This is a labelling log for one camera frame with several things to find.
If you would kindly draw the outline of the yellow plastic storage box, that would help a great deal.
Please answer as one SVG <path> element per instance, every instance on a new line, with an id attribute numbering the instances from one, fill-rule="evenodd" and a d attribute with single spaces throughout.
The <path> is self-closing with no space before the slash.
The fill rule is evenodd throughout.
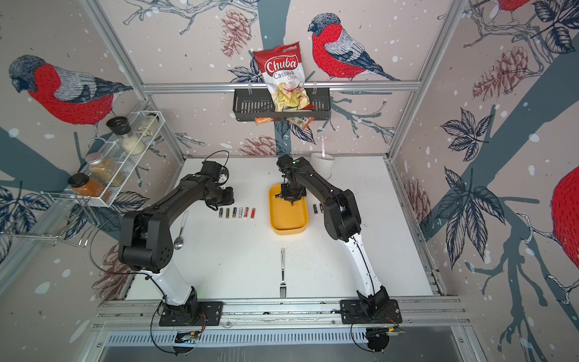
<path id="1" fill-rule="evenodd" d="M 268 192 L 270 224 L 278 235 L 295 235 L 305 231 L 308 223 L 306 197 L 297 202 L 288 202 L 277 195 L 281 193 L 281 184 L 275 184 Z"/>

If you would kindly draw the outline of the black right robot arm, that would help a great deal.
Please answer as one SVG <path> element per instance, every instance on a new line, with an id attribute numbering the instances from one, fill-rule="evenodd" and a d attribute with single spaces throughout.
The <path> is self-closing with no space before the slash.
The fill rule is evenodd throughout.
<path id="1" fill-rule="evenodd" d="M 377 318 L 390 297 L 375 274 L 363 245 L 362 220 L 354 193 L 341 190 L 324 179 L 305 158 L 282 155 L 277 160 L 284 183 L 277 198 L 294 204 L 311 193 L 324 208 L 324 226 L 328 235 L 342 242 L 357 272 L 357 295 L 362 314 Z"/>

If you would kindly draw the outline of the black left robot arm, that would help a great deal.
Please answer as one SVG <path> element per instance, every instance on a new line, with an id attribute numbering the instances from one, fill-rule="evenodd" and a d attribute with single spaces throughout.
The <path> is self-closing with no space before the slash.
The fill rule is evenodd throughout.
<path id="1" fill-rule="evenodd" d="M 196 290 L 172 262 L 170 227 L 195 202 L 204 202 L 212 211 L 233 205 L 233 188 L 223 187 L 228 179 L 226 166 L 203 161 L 199 172 L 184 176 L 160 201 L 122 217 L 118 259 L 153 281 L 169 312 L 193 319 L 200 314 Z"/>

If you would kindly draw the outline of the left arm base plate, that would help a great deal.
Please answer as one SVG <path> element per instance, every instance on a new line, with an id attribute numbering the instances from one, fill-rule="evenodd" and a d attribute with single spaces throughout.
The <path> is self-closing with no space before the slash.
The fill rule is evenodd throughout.
<path id="1" fill-rule="evenodd" d="M 196 302 L 190 306 L 164 306 L 160 327 L 214 327 L 220 324 L 224 302 Z"/>

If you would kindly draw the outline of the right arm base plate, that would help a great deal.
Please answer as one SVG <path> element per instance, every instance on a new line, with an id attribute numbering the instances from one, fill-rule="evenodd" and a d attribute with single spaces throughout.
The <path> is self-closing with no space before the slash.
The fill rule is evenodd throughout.
<path id="1" fill-rule="evenodd" d="M 340 300 L 342 324 L 401 324 L 398 301 L 390 299 L 378 307 L 363 307 L 361 300 Z"/>

